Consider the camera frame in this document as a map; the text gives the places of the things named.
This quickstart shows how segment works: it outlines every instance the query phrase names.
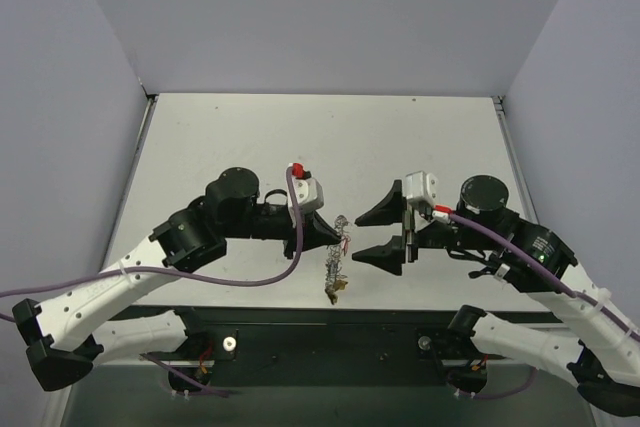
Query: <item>black mount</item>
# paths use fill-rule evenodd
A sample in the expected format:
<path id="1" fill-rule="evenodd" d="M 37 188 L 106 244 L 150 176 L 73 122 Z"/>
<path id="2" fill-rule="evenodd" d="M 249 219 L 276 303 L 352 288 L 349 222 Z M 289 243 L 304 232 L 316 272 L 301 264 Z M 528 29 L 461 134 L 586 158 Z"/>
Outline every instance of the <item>black mount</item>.
<path id="1" fill-rule="evenodd" d="M 590 404 L 618 417 L 640 416 L 640 387 L 615 382 L 588 348 L 567 368 L 578 381 L 578 393 Z"/>
<path id="2" fill-rule="evenodd" d="M 174 312 L 182 319 L 187 335 L 187 340 L 174 352 L 178 359 L 193 361 L 201 359 L 204 354 L 202 360 L 212 360 L 216 366 L 219 366 L 220 362 L 235 360 L 236 351 L 225 350 L 223 342 L 229 337 L 237 340 L 238 331 L 236 329 L 224 326 L 215 332 L 210 331 L 193 307 L 180 307 L 174 309 Z M 162 353 L 154 354 L 154 357 L 158 356 L 162 356 Z M 202 385 L 209 384 L 213 376 L 212 368 L 203 369 L 201 366 L 176 367 L 176 370 Z M 168 380 L 169 385 L 176 392 L 199 392 L 201 390 L 172 372 L 168 373 Z"/>
<path id="3" fill-rule="evenodd" d="M 163 264 L 182 272 L 194 272 L 226 255 L 227 238 L 281 240 L 285 257 L 291 259 L 297 244 L 287 205 L 258 203 L 259 196 L 258 177 L 252 171 L 240 167 L 228 169 L 207 186 L 204 196 L 153 229 L 149 239 L 162 246 L 167 256 Z M 336 245 L 341 240 L 316 212 L 303 216 L 303 235 L 303 251 Z M 73 352 L 52 349 L 54 339 L 42 335 L 37 320 L 39 313 L 38 302 L 31 299 L 13 307 L 18 330 L 27 344 L 31 370 L 45 391 L 59 390 L 89 374 L 93 360 L 104 349 L 96 344 L 93 336 Z M 190 354 L 189 349 L 202 347 L 202 333 L 198 333 L 193 320 L 186 334 L 189 339 L 181 346 L 182 351 Z M 220 346 L 218 351 L 224 352 L 224 349 Z"/>
<path id="4" fill-rule="evenodd" d="M 117 318 L 159 315 L 168 308 L 134 305 Z M 238 339 L 232 361 L 215 357 L 211 384 L 225 389 L 444 385 L 448 369 L 445 361 L 483 358 L 469 338 L 459 340 L 448 329 L 455 314 L 451 311 L 192 310 L 210 338 L 236 335 Z M 525 324 L 557 322 L 548 313 L 496 315 Z M 425 338 L 429 339 L 428 345 L 424 344 Z M 200 349 L 202 346 L 194 349 L 198 355 Z M 155 355 L 168 361 L 187 358 L 179 352 Z"/>

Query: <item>white wall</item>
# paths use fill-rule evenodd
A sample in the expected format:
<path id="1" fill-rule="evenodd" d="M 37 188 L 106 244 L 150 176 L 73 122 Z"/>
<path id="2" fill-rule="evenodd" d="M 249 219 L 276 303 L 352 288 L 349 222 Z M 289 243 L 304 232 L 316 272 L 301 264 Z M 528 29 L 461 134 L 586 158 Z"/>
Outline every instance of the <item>white wall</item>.
<path id="1" fill-rule="evenodd" d="M 98 269 L 145 98 L 95 0 L 0 0 L 0 12 L 5 290 Z M 6 323 L 0 336 L 0 425 L 39 425 L 45 394 L 22 339 Z"/>
<path id="2" fill-rule="evenodd" d="M 98 0 L 149 92 L 504 94 L 557 0 Z"/>
<path id="3" fill-rule="evenodd" d="M 559 0 L 505 107 L 541 221 L 636 323 L 639 7 L 639 0 Z"/>

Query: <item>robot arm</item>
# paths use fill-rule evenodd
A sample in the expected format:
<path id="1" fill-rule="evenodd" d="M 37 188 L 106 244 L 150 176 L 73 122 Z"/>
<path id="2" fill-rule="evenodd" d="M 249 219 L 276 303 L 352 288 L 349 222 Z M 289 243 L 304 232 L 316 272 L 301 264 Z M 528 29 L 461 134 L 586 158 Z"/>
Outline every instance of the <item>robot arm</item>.
<path id="1" fill-rule="evenodd" d="M 320 184 L 299 164 L 289 172 L 303 218 L 301 250 L 340 243 L 340 236 L 316 212 L 324 204 Z M 204 196 L 153 229 L 97 280 L 53 299 L 25 299 L 14 306 L 27 357 L 44 390 L 66 387 L 93 366 L 113 359 L 184 348 L 198 334 L 188 311 L 110 319 L 153 290 L 226 255 L 226 238 L 282 240 L 284 255 L 293 258 L 297 237 L 291 198 L 274 205 L 258 203 L 259 195 L 253 172 L 228 169 L 207 186 Z M 218 283 L 261 285 L 220 279 Z"/>
<path id="2" fill-rule="evenodd" d="M 513 285 L 548 308 L 574 336 L 512 325 L 464 306 L 449 326 L 449 342 L 470 342 L 482 353 L 546 370 L 614 415 L 640 415 L 640 334 L 613 305 L 610 292 L 595 285 L 556 234 L 506 208 L 508 190 L 500 180 L 470 178 L 455 210 L 436 204 L 436 190 L 437 179 L 424 172 L 394 181 L 385 199 L 355 223 L 401 223 L 402 235 L 356 252 L 353 260 L 394 275 L 402 275 L 405 262 L 418 259 L 420 248 L 480 262 L 484 268 L 471 272 L 472 279 L 491 275 Z M 419 221 L 427 225 L 416 231 Z"/>

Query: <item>white table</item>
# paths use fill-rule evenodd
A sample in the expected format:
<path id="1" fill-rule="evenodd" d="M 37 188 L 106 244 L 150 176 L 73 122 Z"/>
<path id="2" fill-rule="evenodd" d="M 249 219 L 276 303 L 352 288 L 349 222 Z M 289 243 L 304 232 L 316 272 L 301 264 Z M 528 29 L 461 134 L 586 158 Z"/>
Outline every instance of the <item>white table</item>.
<path id="1" fill-rule="evenodd" d="M 440 179 L 440 199 L 454 206 L 460 186 L 475 174 L 502 179 L 509 207 L 522 212 L 505 141 L 489 98 L 161 94 L 117 227 L 110 260 L 120 258 L 205 186 L 235 166 L 253 170 L 262 193 L 285 188 L 285 168 L 301 162 L 324 187 L 320 214 L 353 221 L 416 170 Z M 386 243 L 399 225 L 351 227 L 351 252 Z M 324 293 L 327 251 L 303 255 L 278 284 L 230 288 L 179 280 L 139 303 L 231 307 L 457 310 L 472 304 L 494 311 L 544 311 L 491 278 L 470 280 L 479 265 L 443 251 L 420 251 L 394 277 L 345 260 L 349 277 L 339 302 Z M 233 279 L 271 277 L 288 265 L 277 241 L 229 240 L 228 255 L 198 273 Z"/>

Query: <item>purple cable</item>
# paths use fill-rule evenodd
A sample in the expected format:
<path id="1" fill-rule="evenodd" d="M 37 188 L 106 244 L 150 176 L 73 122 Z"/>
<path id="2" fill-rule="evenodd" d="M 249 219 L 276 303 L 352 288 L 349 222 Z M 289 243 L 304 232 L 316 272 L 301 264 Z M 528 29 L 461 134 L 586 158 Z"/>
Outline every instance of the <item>purple cable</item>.
<path id="1" fill-rule="evenodd" d="M 472 400 L 500 400 L 500 399 L 506 399 L 507 397 L 511 397 L 512 395 L 519 394 L 520 392 L 524 392 L 525 390 L 527 390 L 529 387 L 533 385 L 533 382 L 536 380 L 537 376 L 538 376 L 538 369 L 536 369 L 535 367 L 531 367 L 531 370 L 529 372 L 529 377 L 527 378 L 524 384 L 522 384 L 520 387 L 516 387 L 515 389 L 507 390 L 506 392 L 501 392 L 499 394 L 472 395 L 470 392 L 465 392 L 464 390 L 458 389 L 457 387 L 455 387 L 455 385 L 451 383 L 449 383 L 449 385 L 452 385 L 453 387 L 458 389 L 458 392 L 460 392 L 461 395 L 464 395 L 465 397 L 470 397 Z"/>
<path id="2" fill-rule="evenodd" d="M 209 284 L 216 284 L 216 285 L 226 285 L 230 287 L 262 287 L 265 285 L 271 285 L 271 284 L 275 284 L 276 282 L 280 282 L 281 280 L 289 277 L 289 275 L 291 275 L 293 271 L 296 269 L 296 267 L 298 266 L 298 263 L 300 262 L 300 257 L 302 256 L 302 244 L 304 243 L 304 235 L 302 231 L 302 213 L 300 212 L 300 205 L 298 204 L 298 199 L 295 195 L 295 187 L 293 186 L 293 168 L 292 167 L 287 168 L 286 181 L 287 181 L 287 189 L 289 190 L 289 197 L 291 198 L 291 205 L 293 207 L 293 215 L 296 219 L 296 251 L 293 256 L 293 260 L 291 261 L 291 265 L 289 265 L 287 270 L 285 270 L 281 274 L 278 274 L 274 277 L 270 277 L 268 279 L 262 279 L 262 280 L 227 280 L 227 279 L 217 279 L 215 277 L 207 277 L 205 275 L 188 274 L 186 272 L 179 272 L 177 270 L 169 270 L 161 267 L 144 267 L 144 266 L 128 267 L 128 268 L 125 268 L 124 271 L 127 274 L 151 273 L 151 274 L 169 275 L 173 277 L 180 277 L 183 279 L 197 280 L 199 282 L 206 282 Z M 108 277 L 115 277 L 118 275 L 122 275 L 121 270 L 111 270 L 107 272 L 101 272 L 95 275 L 80 277 L 79 279 L 69 280 L 67 282 L 61 282 L 59 284 L 45 285 L 43 287 L 30 287 L 30 288 L 28 287 L 24 289 L 6 290 L 4 292 L 0 292 L 0 299 L 4 297 L 12 297 L 16 295 L 42 294 L 45 292 L 52 292 L 54 290 L 67 289 L 69 287 L 74 287 L 79 284 L 86 284 L 88 282 L 94 282 L 96 280 L 105 279 Z M 0 320 L 5 320 L 7 322 L 15 322 L 15 319 L 13 317 L 6 314 L 0 314 Z M 165 364 L 164 362 L 156 359 L 153 356 L 144 354 L 142 355 L 142 357 L 162 367 L 166 371 L 177 375 L 178 377 L 185 380 L 186 382 L 189 382 L 190 384 L 196 387 L 199 387 L 203 392 L 206 392 L 207 394 L 217 395 L 219 397 L 229 396 L 229 391 L 212 389 L 210 387 L 207 387 L 206 385 L 200 384 L 199 382 L 196 382 L 195 380 L 190 379 L 189 377 L 184 375 L 182 372 L 174 369 L 170 365 Z"/>
<path id="3" fill-rule="evenodd" d="M 481 225 L 481 224 L 479 224 L 477 222 L 474 222 L 473 220 L 469 220 L 469 219 L 467 219 L 465 217 L 461 217 L 458 214 L 451 213 L 449 215 L 449 217 L 451 218 L 452 221 L 454 221 L 454 222 L 456 222 L 458 224 L 462 224 L 462 225 L 465 225 L 467 227 L 470 227 L 473 230 L 475 230 L 477 232 L 480 232 L 481 234 L 486 235 L 491 240 L 493 240 L 496 243 L 498 243 L 501 246 L 503 246 L 505 249 L 510 250 L 511 252 L 513 252 L 520 259 L 522 259 L 524 262 L 526 262 L 529 265 L 529 267 L 536 274 L 538 274 L 540 277 L 542 277 L 544 280 L 546 280 L 547 283 L 550 284 L 554 289 L 559 290 L 563 294 L 567 294 L 572 299 L 579 298 L 579 299 L 584 300 L 585 302 L 587 302 L 589 305 L 592 305 L 592 306 L 598 305 L 598 301 L 596 299 L 594 299 L 593 297 L 591 297 L 591 296 L 589 296 L 589 295 L 587 295 L 587 294 L 585 294 L 583 292 L 577 292 L 577 291 L 571 290 L 571 288 L 569 286 L 564 284 L 555 275 L 553 275 L 551 272 L 549 272 L 547 269 L 545 269 L 544 266 L 542 264 L 540 264 L 540 262 L 535 260 L 533 257 L 528 255 L 524 250 L 520 249 L 516 245 L 513 245 L 511 242 L 509 242 L 507 239 L 505 239 L 504 237 L 502 237 L 498 233 L 494 232 L 493 230 L 488 229 L 484 225 Z M 629 336 L 633 340 L 635 340 L 636 342 L 640 342 L 640 334 L 635 332 L 633 330 L 633 328 L 629 327 L 624 320 L 622 320 L 620 317 L 618 317 L 616 314 L 614 314 L 607 307 L 602 307 L 601 311 L 611 322 L 613 322 L 616 326 L 618 326 L 623 331 L 629 332 L 629 330 L 631 330 L 631 333 L 630 333 Z"/>

